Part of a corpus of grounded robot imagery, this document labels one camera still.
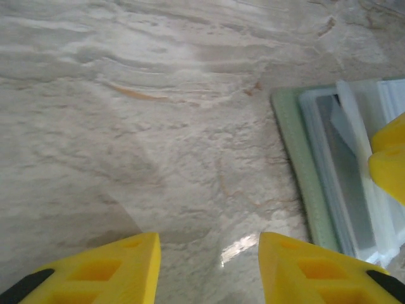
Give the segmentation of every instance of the green glass edge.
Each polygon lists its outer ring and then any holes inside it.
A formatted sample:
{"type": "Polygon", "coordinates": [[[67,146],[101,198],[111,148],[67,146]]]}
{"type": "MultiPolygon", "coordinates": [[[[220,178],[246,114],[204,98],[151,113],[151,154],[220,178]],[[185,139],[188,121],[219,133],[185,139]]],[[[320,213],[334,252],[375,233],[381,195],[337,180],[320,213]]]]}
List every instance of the green glass edge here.
{"type": "Polygon", "coordinates": [[[301,93],[320,88],[322,87],[280,89],[272,95],[271,99],[301,190],[312,242],[324,248],[342,252],[329,216],[298,103],[301,93]]]}

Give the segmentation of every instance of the marble tile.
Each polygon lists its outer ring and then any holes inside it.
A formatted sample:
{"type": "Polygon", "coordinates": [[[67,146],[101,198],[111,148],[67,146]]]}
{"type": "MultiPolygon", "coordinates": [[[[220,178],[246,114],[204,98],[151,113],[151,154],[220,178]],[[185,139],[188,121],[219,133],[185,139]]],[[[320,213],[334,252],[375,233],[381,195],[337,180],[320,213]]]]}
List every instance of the marble tile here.
{"type": "Polygon", "coordinates": [[[0,281],[143,231],[156,303],[264,303],[258,235],[308,240],[269,103],[405,74],[357,1],[0,2],[0,281]]]}

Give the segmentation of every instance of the black rubber pad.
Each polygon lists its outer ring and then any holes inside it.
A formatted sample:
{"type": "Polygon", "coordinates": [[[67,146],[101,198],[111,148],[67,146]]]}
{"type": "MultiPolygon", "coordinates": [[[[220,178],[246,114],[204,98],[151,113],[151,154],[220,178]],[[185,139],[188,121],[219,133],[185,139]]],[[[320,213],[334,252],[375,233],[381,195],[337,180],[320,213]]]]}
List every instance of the black rubber pad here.
{"type": "Polygon", "coordinates": [[[367,274],[395,299],[405,304],[405,285],[400,280],[375,270],[368,270],[367,274]]]}
{"type": "Polygon", "coordinates": [[[17,304],[21,302],[31,291],[41,285],[55,270],[44,269],[34,274],[29,274],[18,281],[12,287],[0,294],[0,304],[17,304]]]}

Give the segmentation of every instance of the marble floor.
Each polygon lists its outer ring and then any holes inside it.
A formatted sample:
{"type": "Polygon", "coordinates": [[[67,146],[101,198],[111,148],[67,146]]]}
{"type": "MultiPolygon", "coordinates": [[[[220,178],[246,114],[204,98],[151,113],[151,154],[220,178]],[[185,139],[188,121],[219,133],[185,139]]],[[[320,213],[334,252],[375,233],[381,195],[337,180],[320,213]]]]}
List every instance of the marble floor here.
{"type": "Polygon", "coordinates": [[[405,74],[355,0],[0,1],[0,288],[161,235],[156,303],[264,303],[258,235],[308,240],[270,94],[405,74]]]}

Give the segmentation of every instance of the yellow plastic part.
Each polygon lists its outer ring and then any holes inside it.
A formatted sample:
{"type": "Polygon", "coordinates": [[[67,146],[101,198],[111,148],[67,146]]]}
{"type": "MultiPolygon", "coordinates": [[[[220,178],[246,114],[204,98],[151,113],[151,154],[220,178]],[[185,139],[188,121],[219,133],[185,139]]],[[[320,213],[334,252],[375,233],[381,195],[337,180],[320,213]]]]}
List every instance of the yellow plastic part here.
{"type": "Polygon", "coordinates": [[[152,304],[161,250],[145,233],[47,264],[54,269],[20,304],[152,304]]]}
{"type": "Polygon", "coordinates": [[[259,241],[267,304],[398,304],[366,273],[384,269],[272,232],[259,241]]]}
{"type": "Polygon", "coordinates": [[[405,205],[405,144],[374,153],[368,166],[374,182],[405,205]]]}
{"type": "Polygon", "coordinates": [[[401,144],[405,144],[405,113],[379,130],[371,140],[371,147],[374,153],[401,144]]]}
{"type": "Polygon", "coordinates": [[[405,113],[378,131],[368,160],[371,178],[405,205],[405,113]]]}

